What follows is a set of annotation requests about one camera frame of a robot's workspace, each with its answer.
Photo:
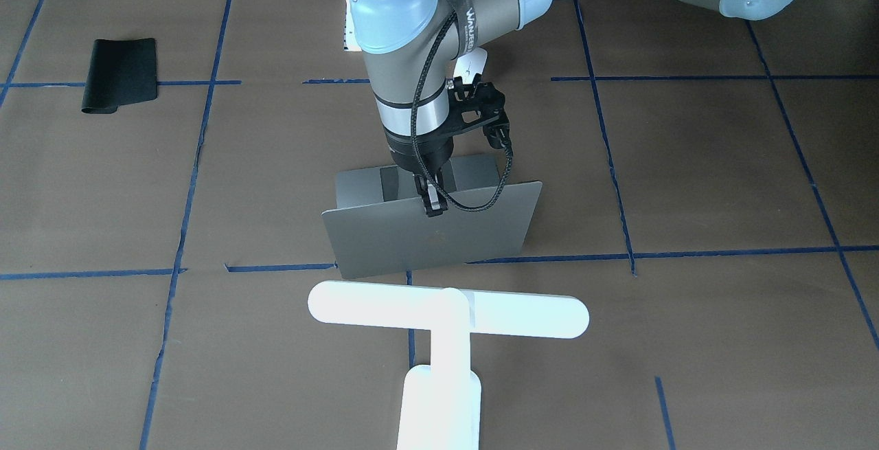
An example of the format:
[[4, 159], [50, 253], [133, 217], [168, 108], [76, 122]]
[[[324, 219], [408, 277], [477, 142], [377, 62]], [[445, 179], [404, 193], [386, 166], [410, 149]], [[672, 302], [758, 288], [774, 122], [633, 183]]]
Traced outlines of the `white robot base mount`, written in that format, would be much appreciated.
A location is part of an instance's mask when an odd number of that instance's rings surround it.
[[360, 44], [355, 37], [354, 15], [352, 15], [351, 2], [345, 0], [345, 24], [343, 24], [343, 49], [346, 52], [362, 52]]

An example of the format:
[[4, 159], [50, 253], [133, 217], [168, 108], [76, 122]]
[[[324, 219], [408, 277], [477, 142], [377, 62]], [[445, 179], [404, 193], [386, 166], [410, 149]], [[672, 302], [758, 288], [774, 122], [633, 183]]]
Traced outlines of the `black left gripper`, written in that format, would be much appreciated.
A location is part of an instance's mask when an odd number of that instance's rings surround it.
[[384, 135], [393, 162], [399, 168], [416, 174], [415, 190], [422, 199], [426, 199], [427, 217], [437, 217], [448, 211], [446, 197], [434, 185], [429, 185], [424, 175], [428, 174], [434, 179], [439, 176], [442, 166], [453, 154], [453, 136], [424, 134], [415, 137], [414, 144], [411, 134], [393, 133], [386, 128]]

